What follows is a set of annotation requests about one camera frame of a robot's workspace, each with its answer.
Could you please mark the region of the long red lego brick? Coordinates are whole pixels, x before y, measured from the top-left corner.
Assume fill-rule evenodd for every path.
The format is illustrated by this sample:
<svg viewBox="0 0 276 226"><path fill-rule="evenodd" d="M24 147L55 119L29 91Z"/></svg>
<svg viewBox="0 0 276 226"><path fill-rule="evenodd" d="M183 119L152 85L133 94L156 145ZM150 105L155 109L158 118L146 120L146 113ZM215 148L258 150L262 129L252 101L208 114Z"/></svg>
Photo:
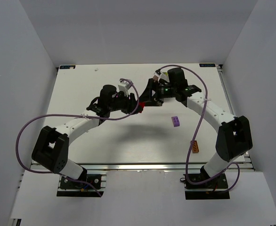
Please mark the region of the long red lego brick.
<svg viewBox="0 0 276 226"><path fill-rule="evenodd" d="M145 102L140 102L140 103L138 104L137 112L138 112L138 113L142 113L143 110L144 110L144 107L145 107Z"/></svg>

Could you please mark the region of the purple curved lego brick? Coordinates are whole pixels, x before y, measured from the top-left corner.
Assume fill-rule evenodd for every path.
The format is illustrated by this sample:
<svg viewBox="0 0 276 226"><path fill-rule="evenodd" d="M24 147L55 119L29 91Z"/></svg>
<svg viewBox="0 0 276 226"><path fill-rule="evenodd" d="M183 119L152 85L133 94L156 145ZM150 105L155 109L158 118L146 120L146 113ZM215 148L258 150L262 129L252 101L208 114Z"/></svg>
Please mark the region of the purple curved lego brick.
<svg viewBox="0 0 276 226"><path fill-rule="evenodd" d="M179 121L179 118L177 116L173 116L171 118L171 120L172 120L172 123L173 123L174 127L179 127L180 126L180 121Z"/></svg>

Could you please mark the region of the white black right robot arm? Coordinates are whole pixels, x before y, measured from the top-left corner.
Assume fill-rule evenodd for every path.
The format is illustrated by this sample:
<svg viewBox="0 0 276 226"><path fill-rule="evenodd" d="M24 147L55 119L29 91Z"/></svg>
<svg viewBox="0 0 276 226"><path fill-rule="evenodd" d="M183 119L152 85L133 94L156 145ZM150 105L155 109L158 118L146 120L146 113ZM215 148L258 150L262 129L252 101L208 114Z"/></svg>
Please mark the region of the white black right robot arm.
<svg viewBox="0 0 276 226"><path fill-rule="evenodd" d="M167 98L173 98L200 115L199 122L206 121L217 132L216 153L202 166L194 185L206 183L218 177L235 159L253 147L249 120L225 112L208 97L208 89L188 84L182 66L171 65L166 73L155 71L139 97L141 107L162 106Z"/></svg>

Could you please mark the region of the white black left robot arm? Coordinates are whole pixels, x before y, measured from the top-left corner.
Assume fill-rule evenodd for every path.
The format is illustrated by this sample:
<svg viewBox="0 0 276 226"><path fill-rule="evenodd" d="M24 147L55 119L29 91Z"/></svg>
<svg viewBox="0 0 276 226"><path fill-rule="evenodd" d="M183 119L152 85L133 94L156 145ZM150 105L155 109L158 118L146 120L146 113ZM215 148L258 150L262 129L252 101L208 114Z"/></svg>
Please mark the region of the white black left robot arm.
<svg viewBox="0 0 276 226"><path fill-rule="evenodd" d="M42 128L32 152L32 160L54 174L85 181L86 169L68 158L69 145L89 130L110 121L112 112L121 111L129 116L137 113L138 108L137 93L126 95L113 85L104 85L84 113L60 126Z"/></svg>

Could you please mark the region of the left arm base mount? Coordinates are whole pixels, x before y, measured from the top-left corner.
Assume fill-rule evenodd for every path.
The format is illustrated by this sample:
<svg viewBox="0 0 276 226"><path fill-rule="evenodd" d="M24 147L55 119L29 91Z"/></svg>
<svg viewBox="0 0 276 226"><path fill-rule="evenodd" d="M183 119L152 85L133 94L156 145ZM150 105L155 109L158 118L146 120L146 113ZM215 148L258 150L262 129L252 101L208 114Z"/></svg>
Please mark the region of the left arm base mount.
<svg viewBox="0 0 276 226"><path fill-rule="evenodd" d="M106 187L106 174L100 171L88 172L83 182L61 175L57 187L57 197L100 198Z"/></svg>

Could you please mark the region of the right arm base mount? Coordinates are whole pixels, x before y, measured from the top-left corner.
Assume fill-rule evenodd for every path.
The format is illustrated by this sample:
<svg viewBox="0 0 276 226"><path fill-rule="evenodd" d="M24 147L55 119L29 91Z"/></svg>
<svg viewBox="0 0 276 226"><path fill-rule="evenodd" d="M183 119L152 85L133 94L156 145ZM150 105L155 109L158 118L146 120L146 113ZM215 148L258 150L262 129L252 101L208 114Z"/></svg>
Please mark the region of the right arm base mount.
<svg viewBox="0 0 276 226"><path fill-rule="evenodd" d="M225 174L200 185L188 183L185 174L180 178L184 184L186 200L228 200L230 199L227 178Z"/></svg>

